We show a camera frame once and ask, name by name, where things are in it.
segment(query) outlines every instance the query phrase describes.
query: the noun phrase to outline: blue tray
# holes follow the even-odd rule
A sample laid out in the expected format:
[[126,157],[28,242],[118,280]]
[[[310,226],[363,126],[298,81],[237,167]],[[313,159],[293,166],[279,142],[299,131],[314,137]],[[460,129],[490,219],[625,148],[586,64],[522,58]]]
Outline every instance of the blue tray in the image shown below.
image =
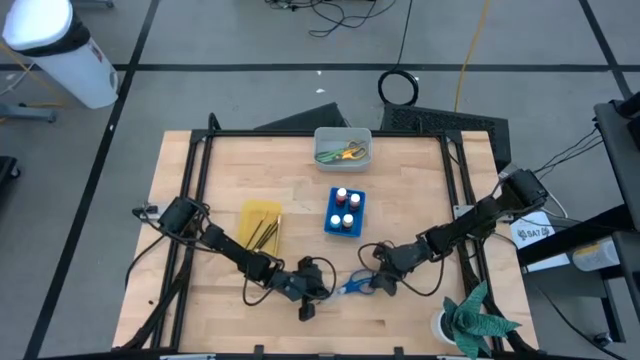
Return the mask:
[[[347,200],[345,201],[344,206],[339,207],[336,204],[336,193],[338,192],[338,189],[339,188],[337,187],[332,187],[331,191],[329,192],[327,215],[324,218],[324,231],[333,235],[360,237],[360,234],[362,233],[362,224],[364,222],[364,206],[367,195],[364,193],[364,191],[347,189]],[[360,207],[354,212],[349,210],[349,198],[352,194],[360,195]],[[340,219],[342,219],[342,217],[346,214],[353,215],[353,225],[351,226],[351,229],[344,230],[342,228],[342,224],[337,229],[331,227],[331,216],[340,215]]]

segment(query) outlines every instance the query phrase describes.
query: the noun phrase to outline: small bottle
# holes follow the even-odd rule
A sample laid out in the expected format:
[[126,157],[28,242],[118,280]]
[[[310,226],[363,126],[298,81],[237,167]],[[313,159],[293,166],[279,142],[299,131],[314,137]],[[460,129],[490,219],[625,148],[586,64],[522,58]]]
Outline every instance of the small bottle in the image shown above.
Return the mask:
[[353,226],[353,215],[347,214],[342,218],[342,227],[345,230],[351,230],[351,226]]
[[349,210],[351,212],[356,212],[360,208],[360,195],[353,194],[351,195],[351,199],[349,200]]
[[336,192],[336,205],[339,207],[343,207],[345,202],[347,201],[347,189],[340,188]]
[[330,222],[332,228],[337,229],[337,228],[340,227],[340,223],[342,221],[340,220],[340,216],[339,215],[333,215],[329,222]]

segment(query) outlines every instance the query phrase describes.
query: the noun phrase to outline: yellow cable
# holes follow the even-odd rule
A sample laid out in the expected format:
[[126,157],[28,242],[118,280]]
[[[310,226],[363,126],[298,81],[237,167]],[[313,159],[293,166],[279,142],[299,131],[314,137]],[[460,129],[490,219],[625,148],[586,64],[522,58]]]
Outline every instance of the yellow cable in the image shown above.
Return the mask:
[[473,40],[471,40],[471,47],[469,47],[469,52],[467,53],[467,58],[464,59],[464,64],[462,64],[462,69],[460,70],[460,77],[458,78],[458,87],[456,89],[456,102],[453,105],[453,111],[458,112],[458,102],[460,100],[460,92],[462,91],[462,82],[464,81],[464,72],[467,69],[467,65],[471,60],[471,55],[473,54],[473,50],[476,47],[476,42],[480,37],[480,33],[482,32],[482,28],[484,27],[484,22],[487,19],[487,13],[489,12],[489,3],[491,0],[484,1],[484,7],[482,8],[482,15],[480,16],[480,21],[478,22],[478,28],[476,29],[476,33],[473,35]]
[[29,68],[27,68],[27,66],[20,60],[20,58],[18,58],[11,49],[9,49],[5,44],[0,43],[0,47],[2,48],[2,50],[4,52],[6,52],[11,59],[13,59],[14,62],[16,62],[16,64],[20,65],[20,67],[22,68],[22,70],[24,70],[27,75],[29,75],[33,80],[35,80],[36,82],[40,83],[40,85],[42,85],[43,87],[45,87],[52,95],[53,97],[56,98],[56,101],[58,101],[58,103],[42,103],[42,104],[32,104],[29,106],[38,106],[38,107],[42,107],[42,106],[55,106],[55,107],[65,107],[65,96],[63,96],[60,92],[58,92],[56,89],[54,89],[51,85],[49,85],[46,81],[40,79],[39,76],[37,76],[36,74],[34,74],[33,72],[31,72],[29,70]]

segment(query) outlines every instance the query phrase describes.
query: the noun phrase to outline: white trash can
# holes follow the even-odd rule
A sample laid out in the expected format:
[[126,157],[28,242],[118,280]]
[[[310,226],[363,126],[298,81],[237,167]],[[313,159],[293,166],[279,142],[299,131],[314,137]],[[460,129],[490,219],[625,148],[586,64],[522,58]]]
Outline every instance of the white trash can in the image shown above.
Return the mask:
[[88,108],[113,104],[118,74],[69,0],[15,0],[2,37]]

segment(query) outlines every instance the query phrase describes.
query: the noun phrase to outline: green scissors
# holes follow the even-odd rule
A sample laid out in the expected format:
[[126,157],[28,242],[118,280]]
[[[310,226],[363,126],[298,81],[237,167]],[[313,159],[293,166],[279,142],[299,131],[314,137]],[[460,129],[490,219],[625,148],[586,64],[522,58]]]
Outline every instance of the green scissors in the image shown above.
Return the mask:
[[367,155],[367,149],[363,146],[366,141],[349,140],[346,148],[324,151],[316,154],[316,160],[323,164],[338,160],[359,160]]

